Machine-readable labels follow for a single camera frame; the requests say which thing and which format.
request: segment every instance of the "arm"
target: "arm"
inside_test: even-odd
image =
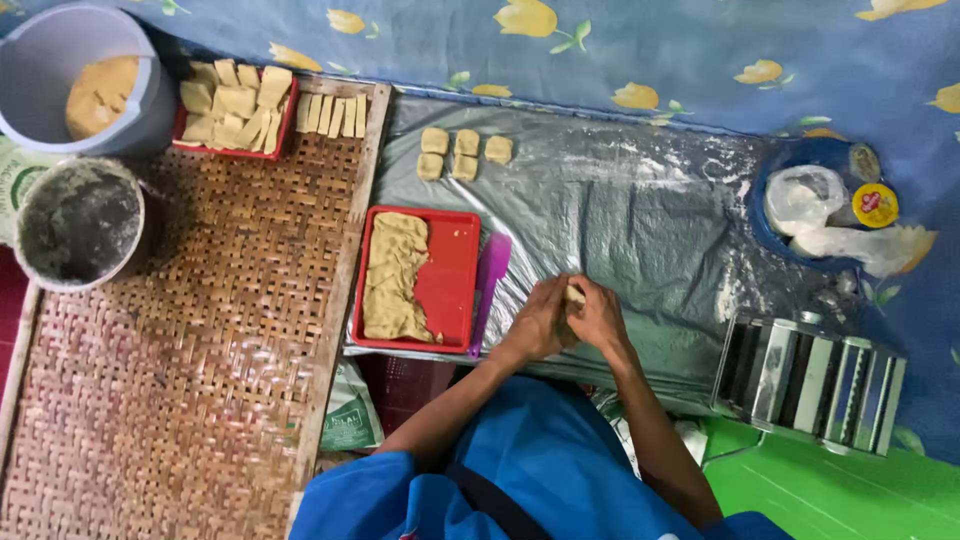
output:
[[[707,478],[643,376],[616,294],[586,276],[569,281],[583,289],[587,300],[582,306],[568,305],[567,324],[610,364],[643,481],[696,528],[723,519]]]
[[[558,353],[557,322],[566,275],[539,282],[507,335],[460,382],[415,413],[374,452],[409,452],[418,469],[430,469],[460,437],[473,415],[497,388],[528,362]]]

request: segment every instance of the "person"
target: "person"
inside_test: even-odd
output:
[[[586,297],[566,303],[571,284]],[[576,385],[515,375],[564,346],[603,353],[642,480]],[[777,539],[762,514],[724,518],[644,378],[616,294],[586,276],[537,283],[506,336],[373,455],[310,481],[290,538]]]

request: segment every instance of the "silver plastic sheet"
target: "silver plastic sheet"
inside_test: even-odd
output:
[[[480,159],[477,179],[416,174],[420,132],[470,128],[514,142],[506,166]],[[586,272],[620,297],[631,342],[664,403],[704,412],[727,321],[739,307],[792,316],[829,284],[753,239],[744,200],[776,141],[400,96],[372,204],[472,211],[514,241],[484,334],[488,352],[537,280]],[[465,356],[383,351],[470,363]],[[373,352],[348,341],[345,354]],[[612,386],[607,363],[580,344],[529,371]]]

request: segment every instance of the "green floor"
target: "green floor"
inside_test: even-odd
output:
[[[708,454],[756,441],[756,431],[707,421]],[[757,510],[797,540],[960,538],[960,467],[892,449],[887,459],[834,455],[776,436],[712,463],[724,514]]]

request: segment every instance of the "red basket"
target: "red basket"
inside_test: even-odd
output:
[[[280,120],[280,133],[276,134],[276,150],[272,154],[264,154],[263,152],[250,152],[247,150],[229,150],[227,148],[223,150],[214,150],[213,148],[207,148],[206,146],[187,146],[185,144],[173,143],[174,146],[185,150],[187,152],[204,152],[206,154],[224,154],[227,156],[236,156],[238,158],[261,158],[264,160],[277,160],[280,157],[280,154],[283,153],[283,142],[287,138],[287,129],[290,127],[291,118],[297,114],[297,103],[300,101],[300,85],[297,83],[297,77],[294,77],[293,81],[290,83],[290,107],[287,107],[287,113],[283,115],[283,119]],[[186,130],[186,108],[183,106],[182,101],[177,102],[177,119],[174,121],[174,140],[179,140],[183,136],[183,131]]]
[[[415,215],[427,224],[427,251],[430,258],[417,274],[414,298],[426,313],[427,329],[434,335],[442,333],[443,343],[425,343],[412,337],[368,339],[363,336],[363,292],[370,257],[370,237],[373,217],[380,212]],[[353,341],[364,347],[432,353],[465,352],[473,323],[473,288],[476,285],[479,250],[480,216],[475,213],[389,206],[369,209],[353,309]]]

